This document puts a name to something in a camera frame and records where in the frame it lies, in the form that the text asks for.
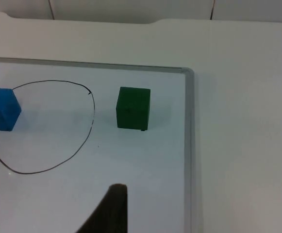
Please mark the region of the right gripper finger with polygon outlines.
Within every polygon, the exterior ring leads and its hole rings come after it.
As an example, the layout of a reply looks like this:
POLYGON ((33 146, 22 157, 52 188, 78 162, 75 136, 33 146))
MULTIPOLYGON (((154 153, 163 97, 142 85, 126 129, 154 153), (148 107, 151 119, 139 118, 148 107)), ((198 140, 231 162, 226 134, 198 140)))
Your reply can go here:
POLYGON ((106 194, 79 233, 126 233, 128 231, 128 189, 125 184, 109 186, 106 194))

